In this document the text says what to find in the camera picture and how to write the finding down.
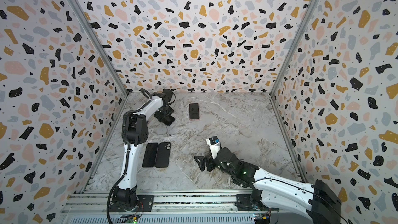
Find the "purple phone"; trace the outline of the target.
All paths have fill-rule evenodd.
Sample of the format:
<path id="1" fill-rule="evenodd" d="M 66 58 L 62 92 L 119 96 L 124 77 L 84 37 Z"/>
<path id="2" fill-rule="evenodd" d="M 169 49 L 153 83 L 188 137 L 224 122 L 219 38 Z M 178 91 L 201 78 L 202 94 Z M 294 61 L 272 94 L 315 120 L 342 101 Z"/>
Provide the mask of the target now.
<path id="1" fill-rule="evenodd" d="M 158 143 L 149 143 L 146 145 L 145 154 L 143 158 L 143 168 L 152 168 L 155 166 L 157 158 Z"/>

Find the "black phone case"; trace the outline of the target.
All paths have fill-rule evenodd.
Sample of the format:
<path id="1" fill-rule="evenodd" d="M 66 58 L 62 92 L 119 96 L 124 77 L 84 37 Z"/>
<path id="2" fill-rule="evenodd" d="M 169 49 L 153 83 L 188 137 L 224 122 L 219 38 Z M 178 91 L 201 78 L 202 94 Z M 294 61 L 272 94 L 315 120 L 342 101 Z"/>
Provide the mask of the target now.
<path id="1" fill-rule="evenodd" d="M 171 143 L 170 142 L 160 143 L 158 145 L 155 167 L 167 168 L 169 166 L 170 154 L 171 154 Z"/>

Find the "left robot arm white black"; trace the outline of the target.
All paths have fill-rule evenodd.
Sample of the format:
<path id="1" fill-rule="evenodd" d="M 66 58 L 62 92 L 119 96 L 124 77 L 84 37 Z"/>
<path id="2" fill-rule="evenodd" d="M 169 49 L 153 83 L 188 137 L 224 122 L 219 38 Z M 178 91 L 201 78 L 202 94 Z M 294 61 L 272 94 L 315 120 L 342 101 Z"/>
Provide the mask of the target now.
<path id="1" fill-rule="evenodd" d="M 175 101 L 174 89 L 149 93 L 145 89 L 140 92 L 147 101 L 138 109 L 130 110 L 123 115 L 121 137 L 124 143 L 124 162 L 120 178 L 112 186 L 107 198 L 107 210 L 120 207 L 122 210 L 143 209 L 139 203 L 137 192 L 137 169 L 141 149 L 149 137 L 148 119 L 154 116 L 166 126 L 171 125 L 175 118 L 170 107 Z"/>

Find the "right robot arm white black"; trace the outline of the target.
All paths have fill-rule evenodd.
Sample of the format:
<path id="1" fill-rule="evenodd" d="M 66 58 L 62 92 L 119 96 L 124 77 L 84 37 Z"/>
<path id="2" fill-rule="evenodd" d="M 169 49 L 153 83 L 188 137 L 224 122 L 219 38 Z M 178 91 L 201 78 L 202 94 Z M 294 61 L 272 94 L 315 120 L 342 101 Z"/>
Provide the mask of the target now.
<path id="1" fill-rule="evenodd" d="M 219 169 L 230 175 L 232 182 L 251 188 L 251 201 L 257 208 L 278 208 L 303 216 L 314 224 L 340 224 L 342 202 L 322 180 L 314 184 L 294 181 L 272 174 L 245 162 L 228 148 L 220 149 L 215 157 L 195 156 L 201 171 Z"/>

